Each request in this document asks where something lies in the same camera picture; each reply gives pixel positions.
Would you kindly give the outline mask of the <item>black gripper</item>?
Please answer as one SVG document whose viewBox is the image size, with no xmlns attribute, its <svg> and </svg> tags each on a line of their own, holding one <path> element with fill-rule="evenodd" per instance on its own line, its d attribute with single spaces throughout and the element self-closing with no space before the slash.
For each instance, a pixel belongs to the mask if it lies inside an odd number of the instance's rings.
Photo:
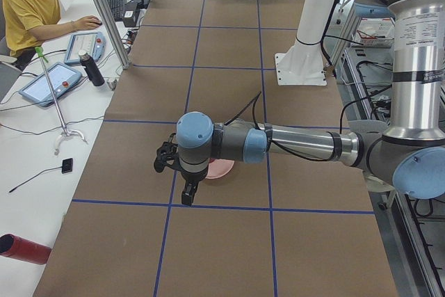
<svg viewBox="0 0 445 297">
<path fill-rule="evenodd" d="M 201 182 L 208 173 L 208 163 L 191 165 L 180 163 L 181 176 L 185 181 L 185 186 L 181 192 L 181 203 L 186 206 L 192 206 L 197 193 L 198 183 Z"/>
</svg>

